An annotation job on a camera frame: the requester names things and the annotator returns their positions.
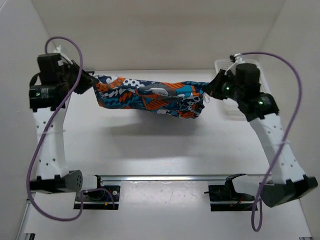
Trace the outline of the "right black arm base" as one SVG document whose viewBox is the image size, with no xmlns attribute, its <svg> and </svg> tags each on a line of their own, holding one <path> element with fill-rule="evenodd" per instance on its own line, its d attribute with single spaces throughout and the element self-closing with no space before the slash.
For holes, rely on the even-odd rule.
<svg viewBox="0 0 320 240">
<path fill-rule="evenodd" d="M 226 177 L 223 184 L 208 185 L 204 194 L 209 196 L 211 212 L 249 212 L 253 209 L 255 197 L 235 189 L 233 180 L 242 176 L 246 174 L 233 174 Z"/>
</svg>

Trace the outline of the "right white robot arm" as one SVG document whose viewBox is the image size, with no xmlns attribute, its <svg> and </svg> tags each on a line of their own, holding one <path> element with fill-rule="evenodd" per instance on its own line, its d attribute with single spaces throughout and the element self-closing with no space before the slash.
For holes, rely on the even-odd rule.
<svg viewBox="0 0 320 240">
<path fill-rule="evenodd" d="M 235 101 L 255 131 L 271 176 L 271 183 L 260 183 L 259 196 L 272 208 L 302 198 L 318 181 L 306 175 L 284 138 L 279 108 L 271 94 L 261 91 L 260 75 L 255 64 L 240 63 L 234 70 L 219 70 L 203 90 L 212 98 Z"/>
</svg>

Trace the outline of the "colourful patterned shorts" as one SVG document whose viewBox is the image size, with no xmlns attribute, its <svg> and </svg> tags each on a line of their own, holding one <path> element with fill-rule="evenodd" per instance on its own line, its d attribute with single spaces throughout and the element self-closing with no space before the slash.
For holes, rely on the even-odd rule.
<svg viewBox="0 0 320 240">
<path fill-rule="evenodd" d="M 158 82 L 94 74 L 93 86 L 100 107 L 142 110 L 181 119 L 199 117 L 204 105 L 206 82 Z"/>
</svg>

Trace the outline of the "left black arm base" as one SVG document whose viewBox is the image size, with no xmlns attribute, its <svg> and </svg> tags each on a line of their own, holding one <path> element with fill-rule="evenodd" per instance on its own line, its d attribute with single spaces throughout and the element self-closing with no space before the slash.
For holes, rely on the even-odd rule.
<svg viewBox="0 0 320 240">
<path fill-rule="evenodd" d="M 112 177 L 96 175 L 97 188 L 106 189 L 95 190 L 83 193 L 84 210 L 110 210 L 115 211 L 120 206 L 121 181 Z"/>
</svg>

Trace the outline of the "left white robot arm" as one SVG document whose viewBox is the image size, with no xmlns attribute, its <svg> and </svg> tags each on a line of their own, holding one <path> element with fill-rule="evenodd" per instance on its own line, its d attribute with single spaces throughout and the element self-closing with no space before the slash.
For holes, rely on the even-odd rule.
<svg viewBox="0 0 320 240">
<path fill-rule="evenodd" d="M 35 178 L 28 181 L 30 190 L 45 194 L 87 191 L 93 200 L 100 200 L 105 188 L 99 178 L 70 170 L 64 146 L 68 93 L 83 94 L 98 81 L 59 52 L 41 54 L 37 63 L 40 72 L 30 80 L 29 105 L 40 147 Z"/>
</svg>

